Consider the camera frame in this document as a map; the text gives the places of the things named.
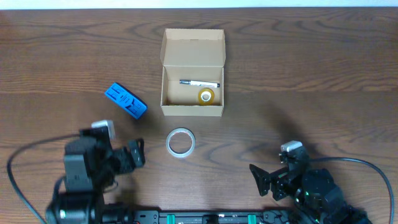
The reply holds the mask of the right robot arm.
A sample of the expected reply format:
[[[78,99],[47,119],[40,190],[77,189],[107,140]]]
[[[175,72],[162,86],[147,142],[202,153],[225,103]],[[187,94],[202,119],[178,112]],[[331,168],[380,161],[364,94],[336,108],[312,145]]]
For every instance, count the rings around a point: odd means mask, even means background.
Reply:
[[[367,213],[348,205],[343,192],[327,169],[313,169],[306,149],[283,150],[280,161],[286,167],[269,173],[254,164],[249,166],[260,196],[269,192],[275,201],[290,197],[295,210],[290,223],[369,224]]]

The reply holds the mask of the black white marker pen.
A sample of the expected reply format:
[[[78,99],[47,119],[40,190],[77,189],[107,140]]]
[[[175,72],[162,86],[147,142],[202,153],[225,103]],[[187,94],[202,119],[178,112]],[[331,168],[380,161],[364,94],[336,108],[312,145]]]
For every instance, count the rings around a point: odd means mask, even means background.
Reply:
[[[219,88],[220,84],[217,82],[204,82],[198,80],[179,80],[179,84],[193,85],[193,86],[204,86],[209,88]]]

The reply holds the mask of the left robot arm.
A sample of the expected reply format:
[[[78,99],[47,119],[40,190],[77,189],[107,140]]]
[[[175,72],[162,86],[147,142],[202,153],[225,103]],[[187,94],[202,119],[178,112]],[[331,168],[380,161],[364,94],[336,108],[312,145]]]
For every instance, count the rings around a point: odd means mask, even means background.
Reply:
[[[143,167],[144,140],[114,150],[106,127],[82,129],[78,139],[65,145],[65,192],[55,184],[46,209],[48,223],[134,223],[133,212],[122,203],[107,204],[106,189],[117,175]]]

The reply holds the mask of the small yellow tape roll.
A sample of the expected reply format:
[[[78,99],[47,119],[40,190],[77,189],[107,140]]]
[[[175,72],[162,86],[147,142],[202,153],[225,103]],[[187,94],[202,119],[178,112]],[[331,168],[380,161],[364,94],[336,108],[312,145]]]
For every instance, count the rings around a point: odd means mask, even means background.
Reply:
[[[203,88],[198,93],[198,102],[202,106],[212,105],[215,99],[215,93],[210,88]]]

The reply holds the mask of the large clear tape roll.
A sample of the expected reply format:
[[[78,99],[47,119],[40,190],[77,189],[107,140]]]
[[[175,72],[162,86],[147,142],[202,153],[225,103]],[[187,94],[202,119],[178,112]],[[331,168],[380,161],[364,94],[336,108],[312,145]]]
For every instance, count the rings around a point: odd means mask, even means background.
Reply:
[[[179,159],[188,157],[194,151],[195,145],[195,135],[187,128],[172,130],[165,140],[169,154]]]

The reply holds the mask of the blue plastic tape dispenser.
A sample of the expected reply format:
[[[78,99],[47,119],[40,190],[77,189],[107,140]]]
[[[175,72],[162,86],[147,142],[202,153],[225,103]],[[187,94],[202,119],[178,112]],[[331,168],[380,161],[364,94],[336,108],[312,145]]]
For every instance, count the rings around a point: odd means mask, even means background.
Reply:
[[[147,111],[147,105],[120,83],[114,82],[104,95],[134,119],[140,119]]]

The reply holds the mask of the open cardboard box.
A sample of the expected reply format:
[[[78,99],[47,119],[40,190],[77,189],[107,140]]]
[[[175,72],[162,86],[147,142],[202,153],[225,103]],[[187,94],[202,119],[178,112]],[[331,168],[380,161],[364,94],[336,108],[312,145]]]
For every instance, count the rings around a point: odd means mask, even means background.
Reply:
[[[160,107],[166,116],[215,116],[224,109],[223,29],[166,29],[160,51],[162,92]],[[179,84],[179,80],[217,82],[212,105],[202,106],[198,93],[204,86]]]

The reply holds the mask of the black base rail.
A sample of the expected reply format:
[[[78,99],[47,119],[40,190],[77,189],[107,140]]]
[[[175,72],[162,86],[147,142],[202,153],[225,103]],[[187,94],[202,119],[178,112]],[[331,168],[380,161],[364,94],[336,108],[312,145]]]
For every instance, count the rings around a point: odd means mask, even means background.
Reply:
[[[136,210],[133,224],[294,224],[301,223],[290,210],[264,211],[157,211]]]

